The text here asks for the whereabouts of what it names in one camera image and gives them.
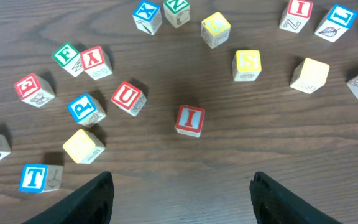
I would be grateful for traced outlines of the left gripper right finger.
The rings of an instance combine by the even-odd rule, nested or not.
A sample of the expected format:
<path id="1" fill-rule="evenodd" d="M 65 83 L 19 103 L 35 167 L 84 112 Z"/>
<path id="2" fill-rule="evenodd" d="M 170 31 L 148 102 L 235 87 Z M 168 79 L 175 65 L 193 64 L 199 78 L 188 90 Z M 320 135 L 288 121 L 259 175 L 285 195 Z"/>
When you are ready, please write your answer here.
<path id="1" fill-rule="evenodd" d="M 341 224 L 263 172 L 249 185 L 258 224 Z"/>

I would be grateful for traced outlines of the blue T block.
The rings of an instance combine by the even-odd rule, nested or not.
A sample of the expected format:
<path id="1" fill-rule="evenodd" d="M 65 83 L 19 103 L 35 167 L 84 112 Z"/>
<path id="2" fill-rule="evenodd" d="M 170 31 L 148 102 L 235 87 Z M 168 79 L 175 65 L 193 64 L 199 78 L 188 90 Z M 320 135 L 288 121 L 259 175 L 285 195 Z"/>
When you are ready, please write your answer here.
<path id="1" fill-rule="evenodd" d="M 62 184 L 63 166 L 47 164 L 26 164 L 23 167 L 20 192 L 44 193 L 56 191 Z"/>

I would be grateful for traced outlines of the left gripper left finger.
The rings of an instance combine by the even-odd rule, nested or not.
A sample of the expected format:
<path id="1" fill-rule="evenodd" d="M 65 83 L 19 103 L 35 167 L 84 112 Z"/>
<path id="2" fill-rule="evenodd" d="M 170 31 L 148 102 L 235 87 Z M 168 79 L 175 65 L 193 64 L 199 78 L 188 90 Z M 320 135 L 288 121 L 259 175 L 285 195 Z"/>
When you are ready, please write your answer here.
<path id="1" fill-rule="evenodd" d="M 113 200 L 112 174 L 105 171 L 23 224 L 110 224 Z"/>

